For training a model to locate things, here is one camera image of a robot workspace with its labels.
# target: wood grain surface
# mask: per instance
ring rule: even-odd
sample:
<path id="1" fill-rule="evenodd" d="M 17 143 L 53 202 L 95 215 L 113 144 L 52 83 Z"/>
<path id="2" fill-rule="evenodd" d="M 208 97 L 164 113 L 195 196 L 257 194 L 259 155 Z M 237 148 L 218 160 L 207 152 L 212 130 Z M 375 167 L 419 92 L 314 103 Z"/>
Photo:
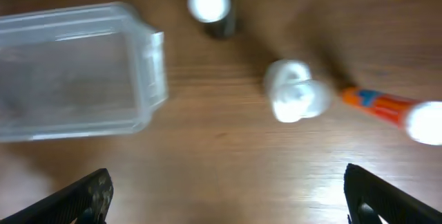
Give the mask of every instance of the wood grain surface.
<path id="1" fill-rule="evenodd" d="M 352 162 L 442 210 L 442 148 L 345 106 L 277 122 L 262 76 L 301 59 L 345 83 L 442 100 L 442 0 L 237 0 L 242 30 L 208 38 L 186 0 L 0 0 L 0 14 L 125 1 L 165 32 L 170 98 L 131 136 L 0 144 L 0 218 L 106 167 L 108 223 L 346 223 Z"/>

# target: white cap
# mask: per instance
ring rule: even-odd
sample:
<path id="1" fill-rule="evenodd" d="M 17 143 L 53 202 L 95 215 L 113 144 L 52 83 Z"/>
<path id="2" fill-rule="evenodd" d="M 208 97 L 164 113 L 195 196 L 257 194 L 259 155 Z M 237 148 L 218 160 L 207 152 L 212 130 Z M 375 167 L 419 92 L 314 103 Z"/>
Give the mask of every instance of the white cap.
<path id="1" fill-rule="evenodd" d="M 265 87 L 273 114 L 280 122 L 316 117 L 328 108 L 331 101 L 328 88 L 311 80 L 308 66 L 298 61 L 273 63 L 267 70 Z"/>
<path id="2" fill-rule="evenodd" d="M 285 123 L 316 117 L 328 108 L 329 103 L 327 87 L 314 80 L 282 85 L 271 95 L 273 114 Z"/>
<path id="3" fill-rule="evenodd" d="M 442 102 L 418 104 L 408 113 L 404 124 L 413 140 L 442 145 Z"/>
<path id="4" fill-rule="evenodd" d="M 193 17 L 202 23 L 212 23 L 227 16 L 230 11 L 230 0 L 187 0 Z"/>

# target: clear plastic container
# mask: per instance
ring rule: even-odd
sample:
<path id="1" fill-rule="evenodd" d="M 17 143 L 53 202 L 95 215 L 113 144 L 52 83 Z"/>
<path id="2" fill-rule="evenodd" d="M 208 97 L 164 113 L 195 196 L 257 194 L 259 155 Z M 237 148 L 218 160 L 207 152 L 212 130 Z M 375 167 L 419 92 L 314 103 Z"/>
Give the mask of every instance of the clear plastic container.
<path id="1" fill-rule="evenodd" d="M 0 141 L 142 130 L 167 98 L 162 43 L 124 3 L 0 17 Z"/>

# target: orange tube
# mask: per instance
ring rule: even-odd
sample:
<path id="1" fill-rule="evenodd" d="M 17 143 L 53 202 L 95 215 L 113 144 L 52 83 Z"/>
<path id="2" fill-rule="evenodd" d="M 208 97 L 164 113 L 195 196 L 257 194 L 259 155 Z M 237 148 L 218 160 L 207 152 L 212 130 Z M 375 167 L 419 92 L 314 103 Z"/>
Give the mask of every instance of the orange tube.
<path id="1" fill-rule="evenodd" d="M 400 128 L 404 127 L 404 119 L 408 112 L 417 104 L 422 103 L 420 100 L 358 87 L 345 89 L 342 97 L 345 103 L 380 119 L 387 120 Z"/>

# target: bottle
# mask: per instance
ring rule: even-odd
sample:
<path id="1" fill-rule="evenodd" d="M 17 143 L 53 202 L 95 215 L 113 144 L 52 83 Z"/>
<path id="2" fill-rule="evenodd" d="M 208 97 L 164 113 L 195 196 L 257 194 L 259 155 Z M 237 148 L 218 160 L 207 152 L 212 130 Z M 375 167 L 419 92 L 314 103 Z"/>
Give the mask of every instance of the bottle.
<path id="1" fill-rule="evenodd" d="M 280 60 L 267 69 L 264 87 L 275 118 L 297 122 L 323 113 L 331 97 L 328 88 L 311 79 L 308 65 L 295 60 Z"/>
<path id="2" fill-rule="evenodd" d="M 234 0 L 187 0 L 192 16 L 204 24 L 207 34 L 226 39 L 236 32 Z"/>
<path id="3" fill-rule="evenodd" d="M 442 102 L 426 102 L 364 88 L 343 91 L 343 101 L 404 130 L 411 139 L 442 145 Z"/>

